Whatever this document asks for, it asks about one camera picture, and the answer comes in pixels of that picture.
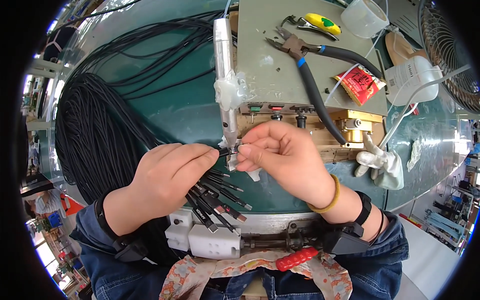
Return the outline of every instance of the gold metal fixture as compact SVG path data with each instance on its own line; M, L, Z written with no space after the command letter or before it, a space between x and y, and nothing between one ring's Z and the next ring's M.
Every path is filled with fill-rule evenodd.
M330 114L337 127L347 141L344 148L363 148L363 132L373 133L373 123L381 123L382 116L350 109Z

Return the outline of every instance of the white plastic block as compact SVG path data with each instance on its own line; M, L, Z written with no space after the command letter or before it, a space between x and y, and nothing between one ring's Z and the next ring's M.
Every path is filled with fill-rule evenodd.
M168 246L173 249L188 251L190 247L188 233L193 226L192 212L178 210L170 214L169 217L170 226L165 230Z
M194 256L212 259L240 257L240 237L228 228L219 227L211 233L204 225L195 224L188 234L190 250Z

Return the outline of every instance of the pliers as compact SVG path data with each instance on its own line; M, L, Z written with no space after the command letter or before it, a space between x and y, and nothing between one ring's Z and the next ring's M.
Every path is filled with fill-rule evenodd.
M322 96L318 91L317 84L315 82L315 79L313 78L310 68L305 62L304 56L308 52L311 52L318 55L335 58L338 60L359 63L377 78L383 77L382 72L380 72L371 62L369 62L366 58L364 58L358 53L333 46L307 44L304 40L298 38L296 35L292 34L287 29L278 26L276 27L276 29L278 33L282 36L282 38L285 40L285 42L281 44L272 39L266 38L267 42L278 50L288 53L297 62L300 76L302 78L303 85L305 86L305 90L307 92L310 103L315 107L315 111L317 112L318 117L325 125L327 130L341 145L344 145L346 143L346 140L340 133L338 127L335 126L332 119L328 115L324 101L322 100Z

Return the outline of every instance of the hair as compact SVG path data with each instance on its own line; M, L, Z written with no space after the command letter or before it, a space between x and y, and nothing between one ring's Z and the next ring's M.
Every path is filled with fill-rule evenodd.
M38 44L37 50L36 50L37 53L41 53L45 50L45 46L48 43L48 38L49 37L50 37L50 35L44 35L42 37L42 39L40 40L40 43Z
M30 204L28 204L27 201L24 201L24 205L25 205L25 212L27 213L27 215L28 215L29 217L31 217L32 219L35 219L35 218L36 218L36 215L35 215L35 213L33 212L32 207L30 206Z

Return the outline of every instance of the red handle grip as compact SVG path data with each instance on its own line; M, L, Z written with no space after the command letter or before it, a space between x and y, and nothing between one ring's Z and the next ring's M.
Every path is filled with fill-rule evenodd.
M288 269L304 263L316 256L318 251L314 247L303 248L295 253L279 258L275 261L278 270L285 272Z

